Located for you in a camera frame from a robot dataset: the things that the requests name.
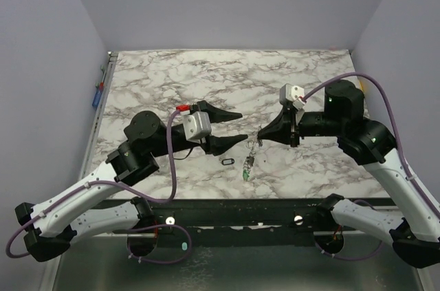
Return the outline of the green tag key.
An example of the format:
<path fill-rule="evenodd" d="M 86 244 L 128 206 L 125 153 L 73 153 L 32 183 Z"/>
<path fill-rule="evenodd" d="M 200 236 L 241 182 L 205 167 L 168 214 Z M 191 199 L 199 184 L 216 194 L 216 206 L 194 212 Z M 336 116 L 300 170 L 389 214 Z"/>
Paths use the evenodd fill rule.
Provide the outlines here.
<path fill-rule="evenodd" d="M 247 171 L 244 171 L 242 173 L 242 177 L 243 177 L 243 180 L 247 182 L 250 178 L 250 174 Z"/>

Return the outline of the steel key organizer plate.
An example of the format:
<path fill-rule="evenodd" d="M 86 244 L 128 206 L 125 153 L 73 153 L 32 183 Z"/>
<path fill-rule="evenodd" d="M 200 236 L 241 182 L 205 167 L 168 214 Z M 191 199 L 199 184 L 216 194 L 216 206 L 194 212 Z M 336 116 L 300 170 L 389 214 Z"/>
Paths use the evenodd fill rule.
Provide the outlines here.
<path fill-rule="evenodd" d="M 248 150 L 248 154 L 246 155 L 243 163 L 243 172 L 247 171 L 251 175 L 252 167 L 254 166 L 255 163 L 256 151 L 262 146 L 263 146 L 263 142 L 262 140 L 258 139 L 258 132 L 257 131 L 253 132 L 245 144 L 245 147 Z"/>

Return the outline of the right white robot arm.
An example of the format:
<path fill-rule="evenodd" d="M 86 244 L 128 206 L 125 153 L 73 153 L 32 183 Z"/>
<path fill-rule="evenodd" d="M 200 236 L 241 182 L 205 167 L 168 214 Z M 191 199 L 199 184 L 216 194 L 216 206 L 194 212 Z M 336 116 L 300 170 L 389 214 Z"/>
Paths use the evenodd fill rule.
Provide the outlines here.
<path fill-rule="evenodd" d="M 356 200 L 331 194 L 316 207 L 319 231 L 343 227 L 366 233 L 414 268 L 439 263 L 439 203 L 404 159 L 397 135 L 364 115 L 364 94 L 349 80 L 324 86 L 324 109 L 306 112 L 302 87 L 283 85 L 280 113 L 257 135 L 297 147 L 307 137 L 334 137 L 338 148 L 369 173 L 400 210 L 395 217 L 365 207 Z"/>

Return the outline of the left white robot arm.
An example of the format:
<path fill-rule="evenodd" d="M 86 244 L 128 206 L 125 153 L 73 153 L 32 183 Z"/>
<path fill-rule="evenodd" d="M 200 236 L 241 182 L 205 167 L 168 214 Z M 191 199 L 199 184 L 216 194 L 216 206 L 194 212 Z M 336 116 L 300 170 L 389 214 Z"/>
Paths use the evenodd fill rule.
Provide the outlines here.
<path fill-rule="evenodd" d="M 155 221 L 149 205 L 167 204 L 177 194 L 174 154 L 196 147 L 207 155 L 225 153 L 247 136 L 216 137 L 211 125 L 240 118 L 242 114 L 204 100 L 176 107 L 167 123 L 153 111 L 137 113 L 124 128 L 126 140 L 89 175 L 49 200 L 15 208 L 20 228 L 7 242 L 7 256 L 17 257 L 12 243 L 20 234 L 26 248 L 22 255 L 45 262 L 84 238 L 132 228 L 139 233 L 148 230 Z M 156 159 L 164 155 L 170 167 L 170 195 L 158 199 L 135 190 L 137 183 L 159 170 Z"/>

